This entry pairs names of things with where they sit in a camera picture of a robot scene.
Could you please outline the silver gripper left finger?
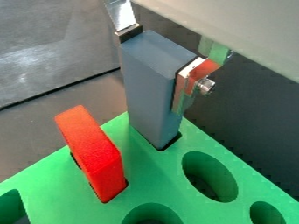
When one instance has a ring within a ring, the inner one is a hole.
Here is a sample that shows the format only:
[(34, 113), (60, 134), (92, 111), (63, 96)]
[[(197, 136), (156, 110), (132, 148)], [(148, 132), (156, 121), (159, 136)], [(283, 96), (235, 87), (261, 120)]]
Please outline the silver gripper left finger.
[(130, 0), (103, 0), (103, 2), (114, 25), (116, 42), (122, 44), (143, 32), (143, 26), (136, 22)]

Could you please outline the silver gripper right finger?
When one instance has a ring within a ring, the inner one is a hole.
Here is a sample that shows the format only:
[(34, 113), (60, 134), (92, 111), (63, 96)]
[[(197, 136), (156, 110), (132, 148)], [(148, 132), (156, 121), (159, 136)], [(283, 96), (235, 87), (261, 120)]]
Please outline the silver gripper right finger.
[(199, 56), (176, 72), (172, 95), (172, 112), (178, 115), (193, 105), (198, 93), (207, 96), (215, 82), (210, 75), (221, 69), (234, 55), (234, 51), (210, 38), (202, 36)]

